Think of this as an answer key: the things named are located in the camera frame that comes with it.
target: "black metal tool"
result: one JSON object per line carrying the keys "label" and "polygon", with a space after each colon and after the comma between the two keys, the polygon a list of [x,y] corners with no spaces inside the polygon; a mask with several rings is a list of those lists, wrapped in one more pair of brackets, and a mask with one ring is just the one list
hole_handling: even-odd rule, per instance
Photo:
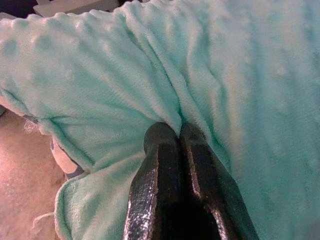
{"label": "black metal tool", "polygon": [[165,123],[144,137],[123,240],[258,240],[238,186],[194,125]]}

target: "white object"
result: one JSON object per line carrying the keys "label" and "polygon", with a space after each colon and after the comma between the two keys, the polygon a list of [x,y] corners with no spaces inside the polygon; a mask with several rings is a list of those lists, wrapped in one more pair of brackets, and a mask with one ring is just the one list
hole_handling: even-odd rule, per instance
{"label": "white object", "polygon": [[92,9],[112,11],[119,6],[118,0],[36,0],[34,11],[43,17],[52,17],[56,13],[81,14]]}
{"label": "white object", "polygon": [[16,19],[16,17],[5,12],[0,12],[0,20],[1,19]]}

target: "floor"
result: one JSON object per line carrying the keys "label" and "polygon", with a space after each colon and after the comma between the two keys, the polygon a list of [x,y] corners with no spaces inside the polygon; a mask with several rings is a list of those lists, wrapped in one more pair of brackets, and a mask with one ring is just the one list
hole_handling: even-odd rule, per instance
{"label": "floor", "polygon": [[0,240],[58,240],[52,212],[65,176],[50,137],[25,124],[10,111],[0,116]]}

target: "plush fabric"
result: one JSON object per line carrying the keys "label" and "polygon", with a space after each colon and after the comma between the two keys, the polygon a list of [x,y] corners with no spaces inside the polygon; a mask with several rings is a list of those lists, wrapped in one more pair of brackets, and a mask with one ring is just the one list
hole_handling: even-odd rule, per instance
{"label": "plush fabric", "polygon": [[122,236],[155,122],[196,124],[262,240],[320,235],[320,1],[151,0],[0,22],[0,93],[84,170],[63,240]]}

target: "mint green blanket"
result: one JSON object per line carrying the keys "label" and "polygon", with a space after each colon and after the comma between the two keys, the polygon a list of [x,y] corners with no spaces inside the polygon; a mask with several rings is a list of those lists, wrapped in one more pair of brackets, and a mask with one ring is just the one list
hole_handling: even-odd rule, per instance
{"label": "mint green blanket", "polygon": [[121,238],[155,122],[205,133],[262,240],[320,236],[320,1],[152,0],[0,22],[0,95],[85,174],[63,240]]}

